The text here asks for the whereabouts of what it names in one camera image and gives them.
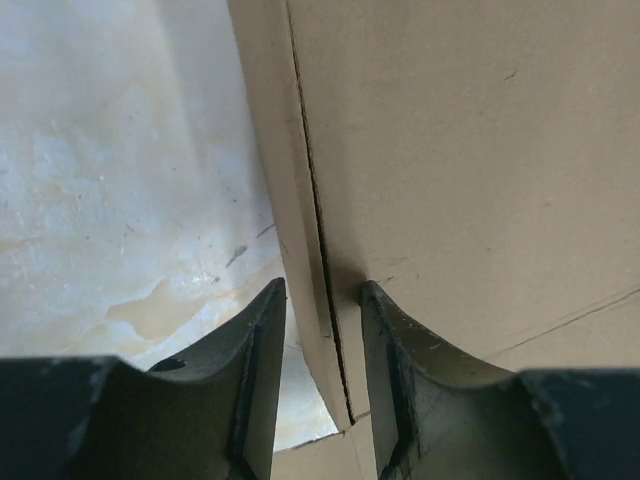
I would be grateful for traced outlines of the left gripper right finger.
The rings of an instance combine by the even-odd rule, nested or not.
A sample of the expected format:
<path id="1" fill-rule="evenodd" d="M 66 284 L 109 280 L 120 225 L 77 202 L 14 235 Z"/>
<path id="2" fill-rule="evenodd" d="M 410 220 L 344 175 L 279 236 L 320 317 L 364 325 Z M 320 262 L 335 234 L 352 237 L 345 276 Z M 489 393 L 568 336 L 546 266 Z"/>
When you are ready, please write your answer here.
<path id="1" fill-rule="evenodd" d="M 381 479 L 635 479 L 639 372 L 511 372 L 429 330 L 375 282 L 360 290 Z"/>

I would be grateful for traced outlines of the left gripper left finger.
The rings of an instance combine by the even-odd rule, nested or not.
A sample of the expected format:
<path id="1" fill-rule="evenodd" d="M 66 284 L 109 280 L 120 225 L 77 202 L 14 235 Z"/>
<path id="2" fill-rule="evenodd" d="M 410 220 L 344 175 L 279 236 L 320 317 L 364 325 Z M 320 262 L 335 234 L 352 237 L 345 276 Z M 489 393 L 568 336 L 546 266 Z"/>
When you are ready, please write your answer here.
<path id="1" fill-rule="evenodd" d="M 283 279 L 148 370 L 115 356 L 1 362 L 5 479 L 267 479 Z"/>

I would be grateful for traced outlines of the brown cardboard box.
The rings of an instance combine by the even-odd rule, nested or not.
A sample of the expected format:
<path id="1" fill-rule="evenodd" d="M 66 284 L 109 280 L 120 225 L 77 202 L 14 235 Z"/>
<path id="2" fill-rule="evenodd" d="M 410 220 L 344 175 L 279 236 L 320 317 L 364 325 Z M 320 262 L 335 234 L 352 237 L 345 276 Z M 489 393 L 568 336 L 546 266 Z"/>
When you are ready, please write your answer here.
<path id="1" fill-rule="evenodd" d="M 337 430 L 278 479 L 381 479 L 360 290 L 511 372 L 639 372 L 635 1 L 229 5 L 304 357 Z"/>

